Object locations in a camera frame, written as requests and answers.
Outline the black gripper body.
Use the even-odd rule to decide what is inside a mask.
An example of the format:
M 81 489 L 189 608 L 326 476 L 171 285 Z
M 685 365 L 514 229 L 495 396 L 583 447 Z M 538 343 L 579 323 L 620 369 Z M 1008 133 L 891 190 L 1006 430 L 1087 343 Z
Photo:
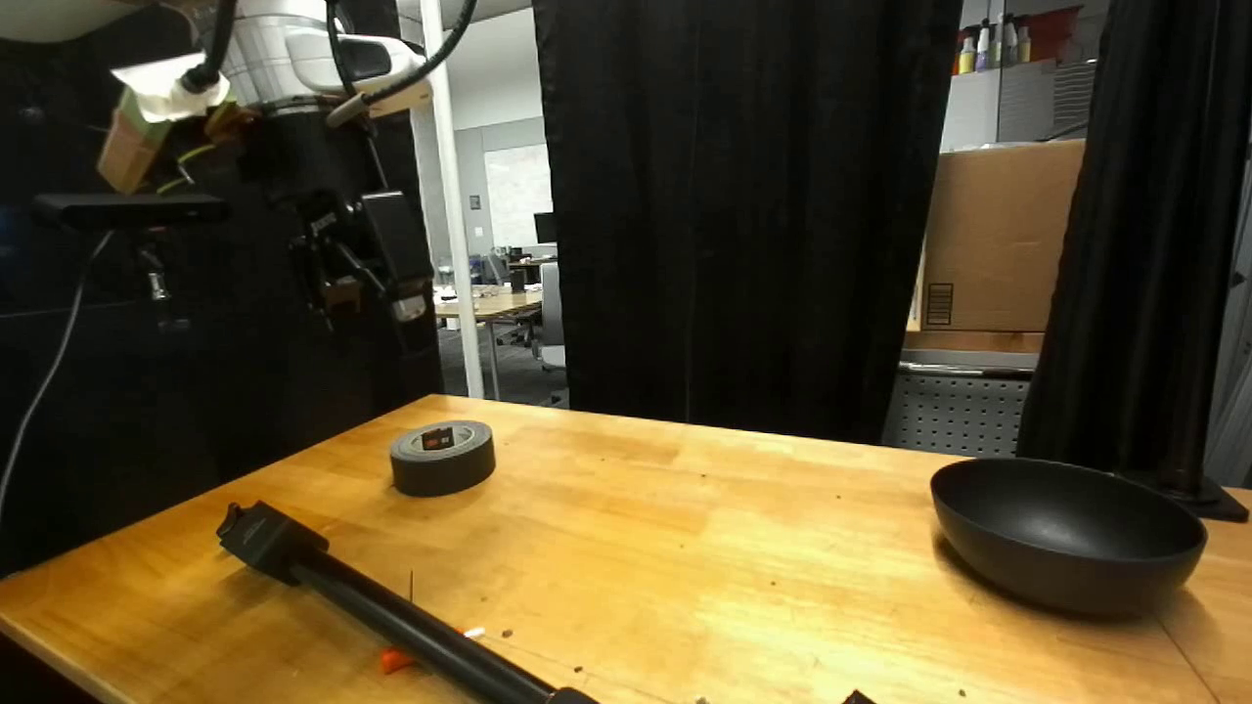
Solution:
M 317 314 L 356 310 L 365 294 L 386 302 L 397 294 L 405 234 L 398 190 L 307 190 L 296 200 L 296 238 L 288 259 Z

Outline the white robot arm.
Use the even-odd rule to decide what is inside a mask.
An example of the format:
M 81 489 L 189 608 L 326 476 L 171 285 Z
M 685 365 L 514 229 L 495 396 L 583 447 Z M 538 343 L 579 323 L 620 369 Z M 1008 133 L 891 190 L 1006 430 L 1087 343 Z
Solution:
M 455 45 L 416 50 L 397 36 L 346 36 L 335 0 L 0 0 L 4 43 L 71 43 L 148 5 L 179 10 L 198 45 L 123 65 L 123 96 L 141 125 L 175 125 L 239 108 L 295 121 L 307 137 L 274 169 L 274 197 L 296 219 L 288 238 L 308 302 L 332 314 L 373 294 L 398 323 L 429 314 L 425 264 L 412 254 L 405 197 L 350 187 L 330 142 L 380 104 L 405 108 Z

